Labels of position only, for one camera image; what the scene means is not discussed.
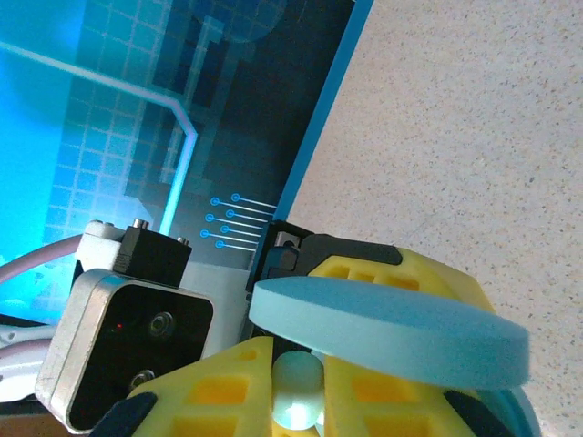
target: foam pad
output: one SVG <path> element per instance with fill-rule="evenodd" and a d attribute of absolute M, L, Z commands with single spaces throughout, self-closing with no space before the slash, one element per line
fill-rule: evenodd
<path fill-rule="evenodd" d="M 332 278 L 267 279 L 255 284 L 250 319 L 307 348 L 409 380 L 500 390 L 528 378 L 527 330 L 410 290 Z"/>

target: speckled countertop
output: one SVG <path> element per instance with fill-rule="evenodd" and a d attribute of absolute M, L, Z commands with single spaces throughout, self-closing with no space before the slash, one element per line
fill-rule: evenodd
<path fill-rule="evenodd" d="M 583 435 L 583 2 L 377 0 L 290 215 L 475 276 Z"/>

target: black camera face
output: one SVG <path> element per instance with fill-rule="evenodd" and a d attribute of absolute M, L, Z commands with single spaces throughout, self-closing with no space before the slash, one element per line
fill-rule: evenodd
<path fill-rule="evenodd" d="M 208 300 L 147 285 L 120 288 L 109 302 L 73 400 L 71 425 L 93 428 L 140 383 L 198 361 L 212 315 Z"/>

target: white ball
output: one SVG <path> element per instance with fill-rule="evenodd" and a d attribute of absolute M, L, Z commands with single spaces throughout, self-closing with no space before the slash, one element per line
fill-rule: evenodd
<path fill-rule="evenodd" d="M 285 352 L 271 371 L 272 416 L 282 428 L 292 431 L 314 426 L 324 411 L 324 368 L 308 352 Z"/>

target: yellow 3d-printed part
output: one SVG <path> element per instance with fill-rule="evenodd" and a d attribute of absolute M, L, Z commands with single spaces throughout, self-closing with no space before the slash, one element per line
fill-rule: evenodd
<path fill-rule="evenodd" d="M 403 262 L 398 266 L 330 256 L 310 276 L 389 285 L 494 312 L 474 278 L 411 250 L 399 252 Z M 445 399 L 444 388 L 383 375 L 333 357 L 326 357 L 324 374 L 326 437 L 474 436 Z"/>
<path fill-rule="evenodd" d="M 474 437 L 443 389 L 326 357 L 326 437 Z"/>
<path fill-rule="evenodd" d="M 272 349 L 256 337 L 140 385 L 158 401 L 134 437 L 271 437 Z"/>
<path fill-rule="evenodd" d="M 403 262 L 398 266 L 339 256 L 330 256 L 309 276 L 361 280 L 420 291 L 441 298 L 459 300 L 494 312 L 474 278 L 407 249 L 399 249 Z"/>

